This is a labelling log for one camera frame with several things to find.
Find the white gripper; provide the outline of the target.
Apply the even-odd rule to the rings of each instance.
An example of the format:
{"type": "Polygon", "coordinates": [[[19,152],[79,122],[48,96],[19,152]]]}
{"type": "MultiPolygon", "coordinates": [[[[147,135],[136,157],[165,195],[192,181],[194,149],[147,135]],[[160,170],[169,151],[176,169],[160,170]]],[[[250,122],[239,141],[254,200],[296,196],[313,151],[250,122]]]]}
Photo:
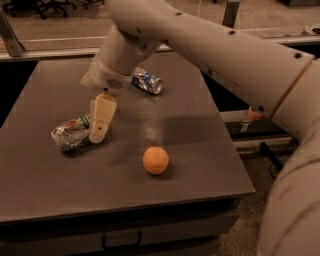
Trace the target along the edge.
{"type": "Polygon", "coordinates": [[[102,93],[90,102],[89,141],[101,143],[117,109],[114,97],[121,95],[131,83],[131,75],[121,75],[109,68],[99,55],[92,59],[80,84],[102,93]]]}

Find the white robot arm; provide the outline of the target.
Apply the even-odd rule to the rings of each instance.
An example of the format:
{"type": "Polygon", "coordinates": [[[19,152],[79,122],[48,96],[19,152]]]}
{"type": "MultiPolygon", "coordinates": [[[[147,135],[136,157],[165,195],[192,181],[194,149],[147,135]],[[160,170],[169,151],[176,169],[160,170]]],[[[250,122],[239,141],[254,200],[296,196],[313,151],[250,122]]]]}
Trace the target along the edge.
{"type": "Polygon", "coordinates": [[[109,0],[113,25],[82,85],[99,95],[89,138],[101,142],[115,98],[161,44],[271,119],[300,142],[278,174],[262,220],[257,256],[320,256],[320,62],[178,11],[165,0],[109,0]]]}

